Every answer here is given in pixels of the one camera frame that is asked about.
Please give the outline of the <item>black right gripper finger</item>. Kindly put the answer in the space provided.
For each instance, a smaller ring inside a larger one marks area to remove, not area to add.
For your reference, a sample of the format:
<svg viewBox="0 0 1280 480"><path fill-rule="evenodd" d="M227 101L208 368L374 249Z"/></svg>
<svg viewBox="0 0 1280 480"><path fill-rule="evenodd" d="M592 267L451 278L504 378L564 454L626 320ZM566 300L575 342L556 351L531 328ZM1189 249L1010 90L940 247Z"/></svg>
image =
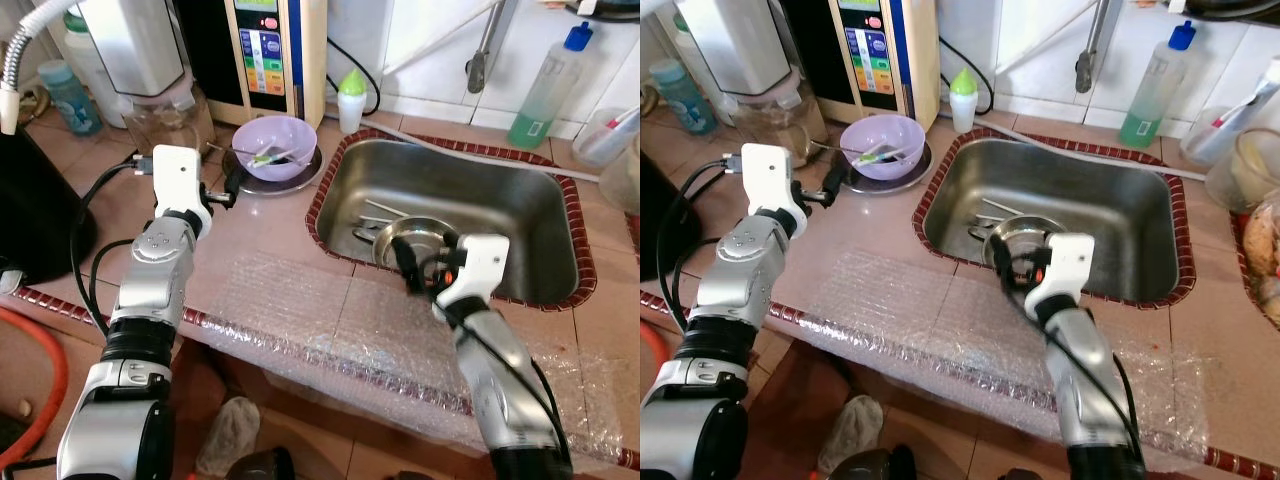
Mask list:
<svg viewBox="0 0 1280 480"><path fill-rule="evenodd" d="M1012 255L1009 244L1001 237L989 238L991 265L995 269L1002 291L1015 291L1016 274L1012 270Z"/></svg>
<svg viewBox="0 0 1280 480"><path fill-rule="evenodd" d="M422 270L419 266L416 252L410 242L402 237L394 237L393 252L396 255L396 265L404 279L407 291L410 293L424 293Z"/></svg>

